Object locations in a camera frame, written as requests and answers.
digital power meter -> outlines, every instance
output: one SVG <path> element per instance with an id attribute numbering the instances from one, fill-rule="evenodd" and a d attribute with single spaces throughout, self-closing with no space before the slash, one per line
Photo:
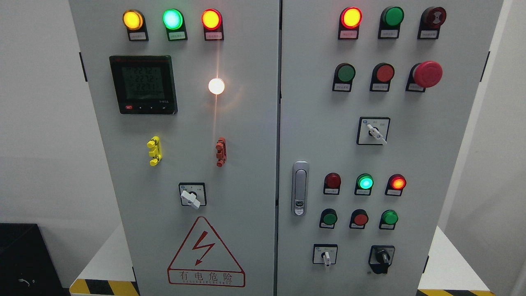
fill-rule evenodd
<path id="1" fill-rule="evenodd" d="M 169 55 L 114 55 L 109 63 L 121 114 L 177 113 Z"/>

electrical hazard symbol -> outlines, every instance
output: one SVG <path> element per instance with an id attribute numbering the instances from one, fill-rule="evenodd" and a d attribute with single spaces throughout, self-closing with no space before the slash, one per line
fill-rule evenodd
<path id="1" fill-rule="evenodd" d="M 168 267 L 168 282 L 244 287 L 245 272 L 205 217 L 197 217 Z"/>

label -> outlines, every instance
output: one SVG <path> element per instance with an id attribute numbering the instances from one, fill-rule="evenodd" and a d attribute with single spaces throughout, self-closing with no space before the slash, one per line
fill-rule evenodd
<path id="1" fill-rule="evenodd" d="M 351 85 L 345 84 L 345 83 L 335 83 L 333 90 L 334 91 L 349 91 L 351 90 Z"/>
<path id="2" fill-rule="evenodd" d="M 394 229 L 394 225 L 387 225 L 387 224 L 382 224 L 382 229 Z"/>
<path id="3" fill-rule="evenodd" d="M 371 194 L 371 190 L 370 189 L 356 189 L 356 194 L 369 195 Z"/>
<path id="4" fill-rule="evenodd" d="M 146 40 L 145 32 L 130 33 L 130 40 Z"/>
<path id="5" fill-rule="evenodd" d="M 410 91 L 418 91 L 418 92 L 422 92 L 424 90 L 424 88 L 416 83 L 410 83 L 409 84 L 409 87 L 407 88 L 408 90 Z"/>
<path id="6" fill-rule="evenodd" d="M 339 192 L 340 192 L 339 189 L 331 189 L 331 188 L 325 189 L 325 194 L 338 194 Z"/>
<path id="7" fill-rule="evenodd" d="M 381 38 L 396 38 L 398 37 L 398 30 L 382 30 L 380 31 Z"/>
<path id="8" fill-rule="evenodd" d="M 438 31 L 422 31 L 420 32 L 420 38 L 437 38 Z"/>
<path id="9" fill-rule="evenodd" d="M 389 190 L 387 191 L 387 194 L 389 194 L 389 195 L 401 196 L 401 195 L 402 195 L 402 191 L 400 191 L 400 190 L 389 189 Z"/>
<path id="10" fill-rule="evenodd" d="M 356 225 L 354 223 L 351 223 L 351 228 L 353 229 L 365 229 L 365 225 Z"/>
<path id="11" fill-rule="evenodd" d="M 341 31 L 340 38 L 351 38 L 356 39 L 358 37 L 358 31 Z"/>
<path id="12" fill-rule="evenodd" d="M 245 272 L 208 220 L 199 216 L 168 267 L 168 282 L 244 287 Z"/>
<path id="13" fill-rule="evenodd" d="M 168 33 L 168 38 L 170 38 L 170 40 L 185 39 L 186 38 L 186 34 L 185 34 L 185 32 L 169 32 Z"/>
<path id="14" fill-rule="evenodd" d="M 322 228 L 331 228 L 331 229 L 334 229 L 334 226 L 335 226 L 335 224 L 333 224 L 333 225 L 327 225 L 327 224 L 325 224 L 325 223 L 323 223 L 323 222 L 320 223 L 320 227 L 322 227 Z"/>
<path id="15" fill-rule="evenodd" d="M 223 39 L 223 33 L 222 32 L 206 32 L 205 37 L 206 37 L 206 40 L 220 40 L 220 39 Z"/>
<path id="16" fill-rule="evenodd" d="M 387 91 L 389 89 L 389 84 L 387 83 L 373 83 L 372 84 L 372 90 L 373 91 Z"/>

red push button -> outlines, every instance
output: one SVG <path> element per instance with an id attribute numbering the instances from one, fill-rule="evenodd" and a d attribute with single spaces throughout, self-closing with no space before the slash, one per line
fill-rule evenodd
<path id="1" fill-rule="evenodd" d="M 375 73 L 376 79 L 378 79 L 381 82 L 388 82 L 391 79 L 393 79 L 394 75 L 394 67 L 390 64 L 382 64 L 380 67 L 378 67 Z"/>
<path id="2" fill-rule="evenodd" d="M 325 176 L 325 185 L 331 189 L 337 189 L 341 185 L 340 175 L 337 173 L 330 173 Z"/>
<path id="3" fill-rule="evenodd" d="M 442 66 L 435 61 L 425 61 L 414 69 L 413 78 L 421 87 L 435 86 L 442 79 Z"/>
<path id="4" fill-rule="evenodd" d="M 446 10 L 442 7 L 429 7 L 422 14 L 422 21 L 428 27 L 438 29 L 446 21 Z"/>
<path id="5" fill-rule="evenodd" d="M 364 226 L 369 221 L 369 217 L 364 214 L 359 214 L 355 217 L 355 224 L 358 226 Z"/>

white indicator light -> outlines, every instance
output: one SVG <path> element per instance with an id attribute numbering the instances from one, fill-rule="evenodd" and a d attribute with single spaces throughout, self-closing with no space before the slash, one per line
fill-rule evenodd
<path id="1" fill-rule="evenodd" d="M 221 78 L 214 78 L 208 83 L 208 90 L 215 95 L 220 95 L 225 90 L 225 82 Z"/>

